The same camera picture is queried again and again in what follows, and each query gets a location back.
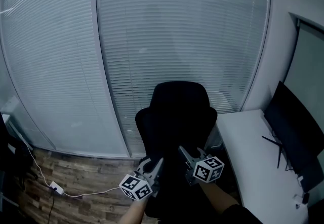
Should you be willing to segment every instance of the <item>white cable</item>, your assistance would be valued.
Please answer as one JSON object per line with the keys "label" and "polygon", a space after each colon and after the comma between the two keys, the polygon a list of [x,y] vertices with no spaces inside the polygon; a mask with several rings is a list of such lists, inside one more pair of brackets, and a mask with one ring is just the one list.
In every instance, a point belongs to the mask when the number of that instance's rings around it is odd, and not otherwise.
{"label": "white cable", "polygon": [[[28,145],[26,144],[25,140],[23,139],[23,137],[21,136],[20,133],[18,133],[18,135],[19,135],[20,139],[25,143],[26,147],[28,148],[28,151],[29,151],[31,157],[34,159],[34,162],[35,162],[36,166],[37,166],[37,167],[39,168],[39,170],[40,170],[40,174],[41,174],[42,177],[44,178],[44,182],[45,182],[45,184],[46,184],[48,187],[51,187],[50,185],[47,184],[46,179],[45,179],[45,176],[43,175],[42,169],[39,167],[39,165],[37,164],[35,158],[32,156],[32,153],[31,153],[31,151],[30,151]],[[68,197],[80,197],[80,196],[83,196],[83,195],[104,194],[104,193],[107,193],[107,192],[112,191],[112,190],[115,190],[115,189],[119,189],[119,187],[111,188],[111,189],[106,190],[106,191],[104,191],[104,192],[91,193],[91,194],[69,195],[69,194],[67,194],[67,193],[65,193],[65,192],[63,192],[63,193],[64,193],[66,196],[68,196]]]}

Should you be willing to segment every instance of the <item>black monitor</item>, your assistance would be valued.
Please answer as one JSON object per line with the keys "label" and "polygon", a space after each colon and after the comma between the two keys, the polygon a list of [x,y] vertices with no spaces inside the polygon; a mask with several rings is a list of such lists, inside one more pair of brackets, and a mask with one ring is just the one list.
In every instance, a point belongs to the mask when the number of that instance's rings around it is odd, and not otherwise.
{"label": "black monitor", "polygon": [[282,82],[264,117],[297,174],[317,161],[317,155],[324,149],[324,134],[306,107]]}

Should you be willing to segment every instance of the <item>wooden floor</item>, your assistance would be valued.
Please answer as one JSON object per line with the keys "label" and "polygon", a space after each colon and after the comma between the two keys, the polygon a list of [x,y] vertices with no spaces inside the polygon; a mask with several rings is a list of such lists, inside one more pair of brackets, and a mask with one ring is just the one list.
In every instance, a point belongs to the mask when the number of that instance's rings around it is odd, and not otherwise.
{"label": "wooden floor", "polygon": [[[135,160],[96,159],[67,156],[59,153],[35,149],[36,160],[46,181],[55,181],[70,195],[106,191],[118,187],[126,174],[138,165]],[[53,197],[45,185],[36,166],[33,171],[38,180],[26,179],[25,191],[18,192],[21,209],[38,223],[47,223]],[[120,189],[101,195],[70,198],[55,196],[51,213],[52,224],[116,223],[126,212],[132,200]],[[155,223],[156,219],[144,216],[143,223]]]}

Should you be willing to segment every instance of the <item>monitor stand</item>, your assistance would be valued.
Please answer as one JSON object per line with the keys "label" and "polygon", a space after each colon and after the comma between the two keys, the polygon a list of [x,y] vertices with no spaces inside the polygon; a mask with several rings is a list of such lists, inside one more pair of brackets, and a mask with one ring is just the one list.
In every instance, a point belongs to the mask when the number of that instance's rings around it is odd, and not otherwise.
{"label": "monitor stand", "polygon": [[279,146],[279,155],[278,155],[278,164],[277,164],[277,169],[278,169],[278,168],[279,168],[279,163],[280,163],[280,157],[281,157],[281,154],[282,154],[282,144],[280,144],[280,143],[278,143],[278,142],[275,142],[275,141],[273,141],[273,140],[271,140],[271,139],[269,139],[269,138],[267,138],[267,137],[264,137],[264,136],[262,136],[262,137],[263,137],[264,139],[270,141],[271,143],[273,143],[273,144]]}

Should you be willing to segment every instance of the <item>electrical outlet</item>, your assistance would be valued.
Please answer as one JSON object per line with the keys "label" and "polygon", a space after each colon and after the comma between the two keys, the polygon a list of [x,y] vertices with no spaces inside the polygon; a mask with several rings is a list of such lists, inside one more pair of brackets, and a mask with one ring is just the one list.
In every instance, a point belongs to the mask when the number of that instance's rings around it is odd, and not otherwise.
{"label": "electrical outlet", "polygon": [[63,194],[64,190],[56,182],[52,181],[51,187],[59,194]]}

